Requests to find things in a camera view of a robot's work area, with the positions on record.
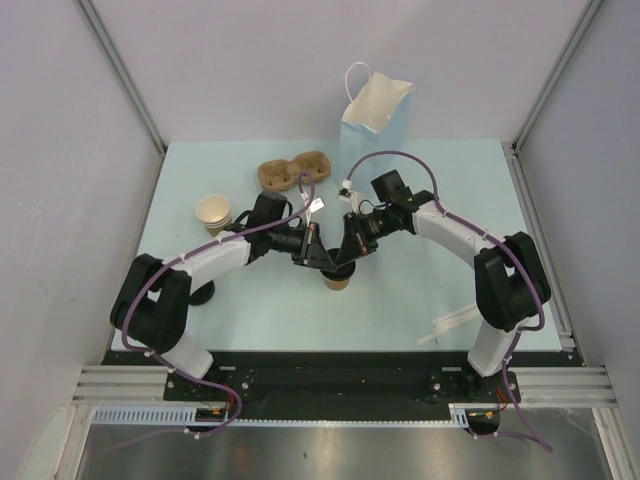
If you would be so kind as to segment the brown paper coffee cup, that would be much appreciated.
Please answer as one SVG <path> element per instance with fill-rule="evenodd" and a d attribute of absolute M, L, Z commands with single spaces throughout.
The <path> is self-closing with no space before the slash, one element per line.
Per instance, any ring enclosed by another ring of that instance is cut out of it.
<path fill-rule="evenodd" d="M 344 290 L 349 285 L 349 282 L 350 282 L 349 279 L 340 279 L 340 280 L 329 279 L 329 278 L 324 279 L 325 286 L 332 291 Z"/>

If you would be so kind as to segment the black plastic cup lid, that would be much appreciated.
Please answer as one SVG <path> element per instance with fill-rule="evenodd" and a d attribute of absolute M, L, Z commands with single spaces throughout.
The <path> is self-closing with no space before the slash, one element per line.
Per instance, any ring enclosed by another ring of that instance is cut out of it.
<path fill-rule="evenodd" d="M 321 270 L 321 275 L 330 281 L 341 282 L 349 280 L 356 270 L 356 263 L 349 262 L 340 267 L 338 267 L 335 271 L 329 270 Z"/>

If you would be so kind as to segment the stack of paper cups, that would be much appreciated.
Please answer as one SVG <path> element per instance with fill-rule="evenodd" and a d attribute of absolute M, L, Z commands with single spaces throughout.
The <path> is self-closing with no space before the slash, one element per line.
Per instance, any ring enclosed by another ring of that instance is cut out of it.
<path fill-rule="evenodd" d="M 195 214 L 212 237 L 218 235 L 232 222 L 231 203 L 225 196 L 219 194 L 202 198 L 195 207 Z"/>

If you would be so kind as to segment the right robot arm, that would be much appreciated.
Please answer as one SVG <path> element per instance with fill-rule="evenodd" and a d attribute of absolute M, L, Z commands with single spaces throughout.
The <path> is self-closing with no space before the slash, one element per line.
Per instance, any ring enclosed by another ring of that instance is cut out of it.
<path fill-rule="evenodd" d="M 551 298 L 533 239 L 524 232 L 485 233 L 439 207 L 433 193 L 412 193 L 395 170 L 372 180 L 371 185 L 382 206 L 343 216 L 344 233 L 335 266 L 341 268 L 374 253 L 379 239 L 400 231 L 433 241 L 469 265 L 483 323 L 467 355 L 473 369 L 461 376 L 461 388 L 473 401 L 486 400 L 497 389 L 495 374 L 511 358 L 520 329 L 527 319 L 542 314 Z"/>

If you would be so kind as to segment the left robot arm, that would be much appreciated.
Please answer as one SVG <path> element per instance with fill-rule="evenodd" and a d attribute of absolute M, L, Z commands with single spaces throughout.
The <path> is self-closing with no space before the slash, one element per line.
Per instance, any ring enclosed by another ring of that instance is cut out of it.
<path fill-rule="evenodd" d="M 283 216 L 287 198 L 263 191 L 250 211 L 213 241 L 174 260 L 149 254 L 134 259 L 110 313 L 110 323 L 143 344 L 170 367 L 187 374 L 186 387 L 197 398 L 214 397 L 221 376 L 214 358 L 186 331 L 188 310 L 215 292 L 214 279 L 243 267 L 269 251 L 289 254 L 294 264 L 333 271 L 335 263 L 320 239 L 319 224 L 295 226 Z"/>

